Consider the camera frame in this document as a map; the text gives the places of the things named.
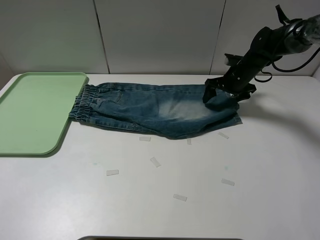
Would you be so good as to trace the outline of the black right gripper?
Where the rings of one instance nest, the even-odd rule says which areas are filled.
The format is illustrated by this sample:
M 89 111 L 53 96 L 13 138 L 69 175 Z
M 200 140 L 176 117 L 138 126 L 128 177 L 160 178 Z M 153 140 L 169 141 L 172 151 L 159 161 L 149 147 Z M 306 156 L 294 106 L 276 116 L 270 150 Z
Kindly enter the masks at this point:
M 268 59 L 260 54 L 247 52 L 241 60 L 222 77 L 208 78 L 205 81 L 205 90 L 202 102 L 206 104 L 210 99 L 217 96 L 217 90 L 228 90 L 234 94 L 237 102 L 248 100 L 257 88 L 249 83 L 266 65 Z

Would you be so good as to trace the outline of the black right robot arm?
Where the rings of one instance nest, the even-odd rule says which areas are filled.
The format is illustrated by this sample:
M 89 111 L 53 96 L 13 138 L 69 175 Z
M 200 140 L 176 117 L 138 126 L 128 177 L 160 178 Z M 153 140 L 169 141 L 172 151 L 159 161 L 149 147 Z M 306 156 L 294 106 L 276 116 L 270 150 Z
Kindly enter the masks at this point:
M 232 94 L 239 102 L 249 99 L 256 91 L 256 86 L 250 82 L 265 67 L 274 66 L 283 56 L 303 53 L 319 42 L 319 15 L 308 19 L 284 20 L 283 26 L 277 29 L 262 28 L 245 55 L 225 55 L 225 64 L 229 69 L 223 76 L 205 81 L 203 103 L 214 98 L 218 90 Z

